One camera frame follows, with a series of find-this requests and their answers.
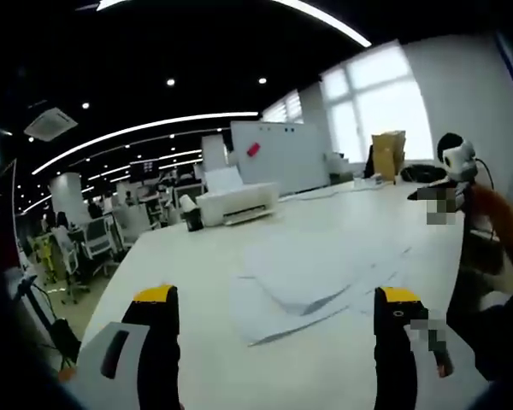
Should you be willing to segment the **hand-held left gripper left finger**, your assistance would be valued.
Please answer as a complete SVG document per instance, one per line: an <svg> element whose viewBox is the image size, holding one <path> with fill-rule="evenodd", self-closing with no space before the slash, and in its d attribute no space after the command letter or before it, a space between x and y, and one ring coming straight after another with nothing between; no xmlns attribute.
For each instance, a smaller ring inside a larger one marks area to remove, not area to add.
<svg viewBox="0 0 513 410"><path fill-rule="evenodd" d="M84 409L179 409L177 288L140 291L80 351L70 391Z"/></svg>

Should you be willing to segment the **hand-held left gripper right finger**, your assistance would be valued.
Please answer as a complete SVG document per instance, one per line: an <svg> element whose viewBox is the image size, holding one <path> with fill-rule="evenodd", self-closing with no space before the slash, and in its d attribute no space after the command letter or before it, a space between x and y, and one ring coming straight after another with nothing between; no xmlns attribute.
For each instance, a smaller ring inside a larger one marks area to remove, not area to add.
<svg viewBox="0 0 513 410"><path fill-rule="evenodd" d="M467 409L490 383L469 345L412 291L374 292L376 409Z"/></svg>

